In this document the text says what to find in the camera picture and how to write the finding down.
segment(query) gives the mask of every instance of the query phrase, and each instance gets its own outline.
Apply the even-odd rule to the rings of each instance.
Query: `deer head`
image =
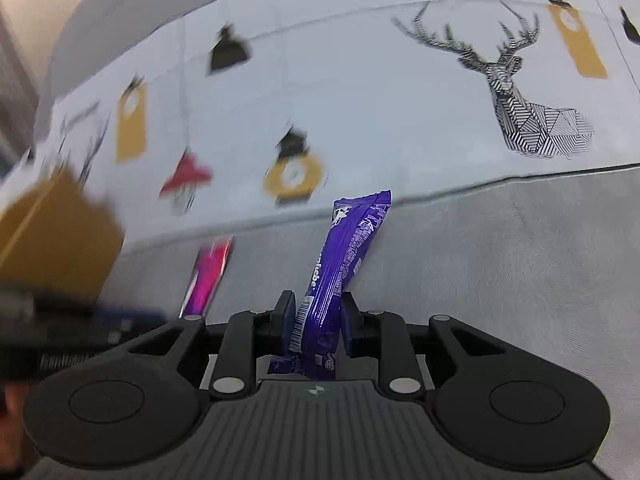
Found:
[[[532,45],[538,40],[538,36],[540,35],[540,22],[538,15],[534,14],[534,27],[531,28],[527,20],[515,10],[511,9],[511,7],[504,2],[501,2],[501,4],[516,16],[522,26],[522,30],[518,32],[520,38],[516,38],[507,26],[503,22],[500,22],[500,26],[507,35],[508,40],[498,45],[500,56],[495,62],[489,62],[483,59],[482,56],[473,50],[470,43],[456,40],[448,23],[444,27],[444,40],[441,40],[435,32],[426,31],[422,25],[422,16],[429,6],[428,2],[424,4],[420,12],[418,12],[413,19],[414,30],[406,28],[404,23],[397,18],[394,18],[393,21],[400,30],[419,43],[458,54],[460,56],[458,58],[459,62],[469,70],[483,73],[489,82],[489,86],[498,94],[511,94],[514,88],[511,77],[522,67],[522,58],[515,54],[520,49]]]

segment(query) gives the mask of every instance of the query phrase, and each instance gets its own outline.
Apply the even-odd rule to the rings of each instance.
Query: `gray fabric surface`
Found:
[[[597,463],[640,477],[640,171],[515,182],[389,212],[351,290],[407,322],[451,314],[609,400]],[[208,322],[305,292],[329,219],[239,232]],[[102,298],[176,316],[207,237],[121,257]]]
[[[165,22],[211,0],[85,0],[65,27],[42,83],[35,133],[54,98]],[[515,182],[395,206],[351,289],[361,308],[408,322],[446,312],[585,375],[612,408],[597,463],[640,478],[640,173]],[[209,322],[303,295],[329,221],[237,232]],[[180,308],[198,237],[126,254],[102,298]]]

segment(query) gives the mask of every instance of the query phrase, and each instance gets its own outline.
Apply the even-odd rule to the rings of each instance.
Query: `purple chocolate bar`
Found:
[[[271,373],[297,372],[318,379],[335,375],[342,289],[358,272],[389,206],[390,191],[334,202],[331,228],[296,312],[289,345],[293,355],[273,358]]]

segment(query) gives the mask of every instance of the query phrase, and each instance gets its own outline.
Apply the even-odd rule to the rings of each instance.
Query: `silver screw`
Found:
[[[414,394],[420,389],[420,383],[411,377],[398,377],[389,383],[389,389],[396,394]]]
[[[213,389],[221,394],[236,394],[244,388],[244,381],[237,377],[222,377],[213,383]]]

